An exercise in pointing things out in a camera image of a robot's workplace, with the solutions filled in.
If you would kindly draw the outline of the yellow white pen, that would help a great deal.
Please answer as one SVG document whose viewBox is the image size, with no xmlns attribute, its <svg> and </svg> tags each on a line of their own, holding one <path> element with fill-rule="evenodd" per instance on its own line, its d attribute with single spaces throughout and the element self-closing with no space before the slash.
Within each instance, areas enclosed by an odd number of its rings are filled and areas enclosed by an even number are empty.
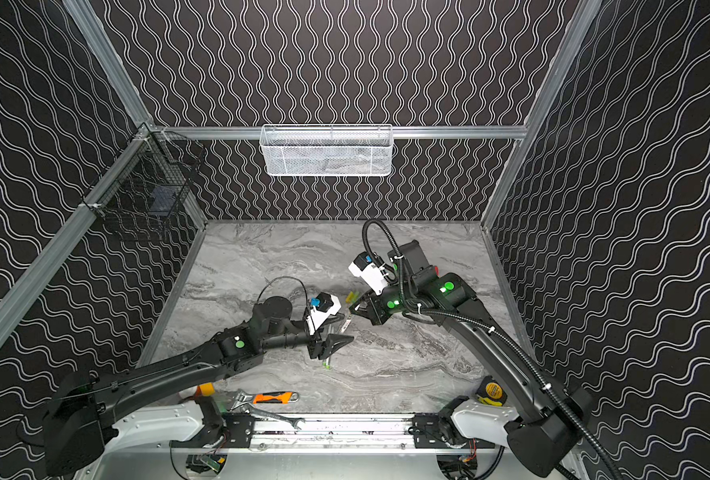
<svg viewBox="0 0 710 480">
<path fill-rule="evenodd" d="M 348 329 L 349 325 L 351 324 L 351 321 L 352 321 L 351 318 L 347 318 L 347 319 L 343 322 L 343 324 L 341 325 L 341 327 L 340 327 L 340 329 L 339 329 L 339 333 L 340 333 L 340 334 L 344 334 L 344 333 L 346 332 L 346 330 Z"/>
</svg>

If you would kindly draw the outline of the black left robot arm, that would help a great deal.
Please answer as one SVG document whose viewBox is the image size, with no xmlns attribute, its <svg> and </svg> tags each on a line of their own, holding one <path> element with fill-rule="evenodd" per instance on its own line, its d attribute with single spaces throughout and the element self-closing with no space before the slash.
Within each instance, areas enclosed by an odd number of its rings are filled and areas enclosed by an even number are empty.
<svg viewBox="0 0 710 480">
<path fill-rule="evenodd" d="M 64 476 L 88 466 L 119 436 L 120 420 L 190 387 L 254 368 L 270 350 L 303 346 L 313 359 L 330 357 L 353 339 L 322 336 L 310 325 L 320 306 L 326 309 L 325 318 L 339 318 L 337 300 L 328 294 L 314 299 L 299 322 L 291 318 L 289 299 L 272 296 L 254 305 L 249 320 L 184 353 L 120 374 L 93 375 L 87 370 L 69 374 L 48 401 L 42 420 L 47 474 Z"/>
</svg>

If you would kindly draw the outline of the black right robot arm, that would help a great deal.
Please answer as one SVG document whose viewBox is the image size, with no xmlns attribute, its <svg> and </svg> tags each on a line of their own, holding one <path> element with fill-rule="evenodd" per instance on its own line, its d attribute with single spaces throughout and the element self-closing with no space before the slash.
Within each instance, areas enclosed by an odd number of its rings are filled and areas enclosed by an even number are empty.
<svg viewBox="0 0 710 480">
<path fill-rule="evenodd" d="M 429 320 L 469 349 L 502 388 L 503 399 L 490 404 L 469 399 L 451 405 L 454 439 L 499 445 L 541 478 L 561 470 L 564 457 L 585 440 L 610 476 L 620 478 L 616 462 L 589 431 L 589 393 L 570 391 L 547 374 L 501 329 L 465 280 L 455 273 L 439 274 L 429 264 L 418 242 L 389 252 L 387 260 L 364 251 L 349 271 L 369 287 L 351 306 L 353 314 L 374 325 L 400 313 Z"/>
</svg>

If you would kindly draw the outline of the steel combination spanner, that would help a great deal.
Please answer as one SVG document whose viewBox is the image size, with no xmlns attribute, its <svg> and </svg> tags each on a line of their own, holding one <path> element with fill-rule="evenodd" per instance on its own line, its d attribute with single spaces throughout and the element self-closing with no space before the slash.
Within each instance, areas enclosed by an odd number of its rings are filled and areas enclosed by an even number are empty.
<svg viewBox="0 0 710 480">
<path fill-rule="evenodd" d="M 284 416 L 274 412 L 262 410 L 256 408 L 253 404 L 242 404 L 240 406 L 234 407 L 232 409 L 232 412 L 245 413 L 264 420 L 284 422 L 289 424 L 295 430 L 299 430 L 300 425 L 304 422 L 303 418 Z"/>
</svg>

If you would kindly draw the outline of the yellow tape measure block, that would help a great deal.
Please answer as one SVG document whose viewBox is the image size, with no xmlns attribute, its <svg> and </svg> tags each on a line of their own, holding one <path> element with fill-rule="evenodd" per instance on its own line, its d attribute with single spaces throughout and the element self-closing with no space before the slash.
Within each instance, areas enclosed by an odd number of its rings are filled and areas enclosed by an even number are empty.
<svg viewBox="0 0 710 480">
<path fill-rule="evenodd" d="M 212 382 L 201 384 L 197 387 L 197 395 L 209 397 L 216 393 L 215 386 Z"/>
</svg>

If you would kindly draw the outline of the yellow black tape measure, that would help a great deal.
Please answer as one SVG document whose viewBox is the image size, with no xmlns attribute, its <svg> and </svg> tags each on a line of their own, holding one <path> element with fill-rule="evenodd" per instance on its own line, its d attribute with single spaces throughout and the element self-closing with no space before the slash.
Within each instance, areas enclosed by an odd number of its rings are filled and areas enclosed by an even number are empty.
<svg viewBox="0 0 710 480">
<path fill-rule="evenodd" d="M 485 376 L 475 392 L 477 400 L 482 404 L 502 407 L 507 402 L 507 393 L 491 376 Z"/>
</svg>

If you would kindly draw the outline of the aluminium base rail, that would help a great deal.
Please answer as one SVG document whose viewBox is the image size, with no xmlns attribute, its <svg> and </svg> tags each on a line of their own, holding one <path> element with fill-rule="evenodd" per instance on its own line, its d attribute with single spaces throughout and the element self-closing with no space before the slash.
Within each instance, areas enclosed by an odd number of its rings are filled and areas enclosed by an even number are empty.
<svg viewBox="0 0 710 480">
<path fill-rule="evenodd" d="M 208 420 L 193 407 L 150 408 L 116 424 L 118 436 L 105 452 L 163 449 L 174 442 L 190 453 L 467 453 L 473 445 L 505 446 L 505 424 L 516 418 L 512 407 L 465 402 L 450 415 L 450 430 L 460 436 L 451 440 L 441 436 L 437 414 L 307 414 L 293 427 L 249 414 Z"/>
</svg>

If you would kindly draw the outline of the orange handled adjustable wrench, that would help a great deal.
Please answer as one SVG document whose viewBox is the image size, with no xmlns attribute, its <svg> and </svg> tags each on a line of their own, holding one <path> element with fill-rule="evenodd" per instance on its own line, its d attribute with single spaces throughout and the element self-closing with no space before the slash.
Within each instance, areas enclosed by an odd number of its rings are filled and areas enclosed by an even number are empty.
<svg viewBox="0 0 710 480">
<path fill-rule="evenodd" d="M 238 407 L 245 405 L 257 404 L 289 404 L 299 400 L 299 393 L 294 391 L 276 391 L 265 392 L 259 394 L 249 394 L 242 390 L 234 393 L 233 399 L 229 405 L 230 410 L 235 410 Z"/>
</svg>

